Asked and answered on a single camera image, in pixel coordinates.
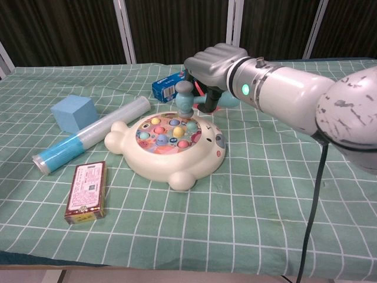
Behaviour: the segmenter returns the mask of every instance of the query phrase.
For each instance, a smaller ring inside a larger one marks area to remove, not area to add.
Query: barcode
[[[164,89],[164,98],[167,98],[171,95],[173,95],[176,92],[176,89],[172,85],[171,87],[165,88]]]

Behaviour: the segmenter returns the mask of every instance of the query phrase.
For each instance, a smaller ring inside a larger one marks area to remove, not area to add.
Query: green checkered tablecloth
[[[284,62],[339,79],[376,60]],[[103,116],[146,96],[148,113],[175,110],[151,83],[180,65],[16,68],[0,81],[0,250],[148,269],[298,272],[320,146],[248,105],[204,116],[228,139],[226,158],[185,193],[133,173],[104,143],[49,176],[31,156],[64,137],[50,108],[69,94],[91,97]],[[108,165],[104,219],[63,219],[75,165]],[[377,177],[330,147],[305,274],[377,280]]]

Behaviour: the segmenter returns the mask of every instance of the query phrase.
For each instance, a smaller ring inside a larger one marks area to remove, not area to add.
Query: blue cube
[[[98,114],[91,98],[67,96],[51,107],[60,129],[76,133],[98,120]]]

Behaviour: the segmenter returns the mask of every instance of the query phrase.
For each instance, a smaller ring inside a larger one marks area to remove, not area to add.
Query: toy seal face
[[[201,118],[181,118],[176,112],[159,113],[131,128],[115,122],[105,138],[107,149],[123,154],[137,174],[167,182],[174,190],[189,190],[195,181],[213,173],[225,156],[219,128]]]

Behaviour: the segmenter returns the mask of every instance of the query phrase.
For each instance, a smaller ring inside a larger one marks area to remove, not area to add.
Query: curtain
[[[319,0],[244,0],[240,46],[252,57],[301,59],[318,5]]]
[[[377,1],[329,1],[312,58],[377,58]]]
[[[226,40],[227,0],[126,0],[138,63],[182,64]]]
[[[125,64],[112,0],[1,0],[0,41],[16,66]]]

